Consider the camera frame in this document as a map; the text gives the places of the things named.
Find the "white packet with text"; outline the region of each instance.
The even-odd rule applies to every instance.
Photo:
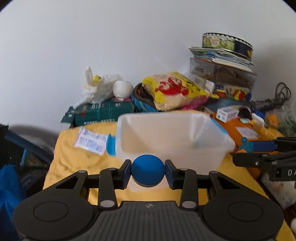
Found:
[[[106,151],[107,139],[108,135],[97,134],[81,127],[74,147],[80,147],[90,152],[103,155]]]

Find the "yellow snack bag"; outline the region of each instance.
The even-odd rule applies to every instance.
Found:
[[[142,84],[153,96],[158,110],[180,108],[198,96],[209,95],[179,72],[155,74],[144,78]]]

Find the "circular disc cover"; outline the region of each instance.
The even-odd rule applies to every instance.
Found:
[[[251,197],[216,197],[203,209],[209,227],[221,237],[259,241],[275,237],[283,224],[283,212],[273,201]]]
[[[12,220],[22,236],[52,241],[79,234],[93,217],[93,207],[87,200],[60,192],[26,199],[15,208]]]

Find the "silver screw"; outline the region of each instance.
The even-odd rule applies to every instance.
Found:
[[[101,201],[100,205],[102,207],[113,207],[115,205],[115,202],[113,202],[112,200],[103,200]]]
[[[196,203],[194,201],[185,201],[185,202],[182,202],[182,207],[184,207],[184,208],[195,208]]]

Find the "translucent storage bin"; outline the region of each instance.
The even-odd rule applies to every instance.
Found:
[[[189,168],[208,175],[216,170],[235,143],[228,133],[208,115],[201,112],[172,111],[161,113],[124,114],[118,118],[116,156],[134,161],[150,154],[163,162],[172,160],[177,168]],[[168,187],[164,178],[153,187]],[[128,188],[141,190],[133,179]]]

